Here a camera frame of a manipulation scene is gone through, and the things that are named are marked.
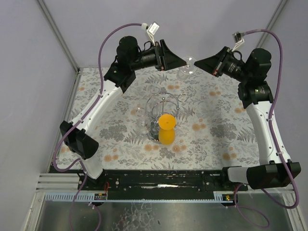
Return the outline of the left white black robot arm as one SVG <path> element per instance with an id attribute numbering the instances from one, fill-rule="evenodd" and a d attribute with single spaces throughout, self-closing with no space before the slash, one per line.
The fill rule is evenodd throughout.
<path id="1" fill-rule="evenodd" d="M 99 143 L 92 132 L 105 111 L 122 96 L 136 79 L 137 70 L 155 67 L 167 71 L 186 65 L 186 61 L 174 54 L 164 40 L 141 50 L 137 39 L 125 36 L 119 41 L 114 62 L 103 77 L 103 86 L 93 96 L 81 113 L 71 122 L 63 121 L 60 131 L 64 144 L 81 161 L 88 177 L 97 179 L 103 172 L 96 154 Z"/>

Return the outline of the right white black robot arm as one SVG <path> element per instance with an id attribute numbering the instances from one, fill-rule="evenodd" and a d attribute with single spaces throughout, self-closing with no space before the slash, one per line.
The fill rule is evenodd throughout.
<path id="1" fill-rule="evenodd" d="M 227 75 L 239 82 L 238 96 L 251 119 L 257 140 L 259 165 L 224 167 L 223 181 L 243 183 L 252 189 L 286 187 L 301 172 L 301 166 L 291 160 L 272 109 L 274 98 L 265 81 L 271 68 L 271 53 L 256 48 L 245 62 L 236 59 L 236 53 L 224 47 L 216 55 L 194 63 L 215 77 Z"/>

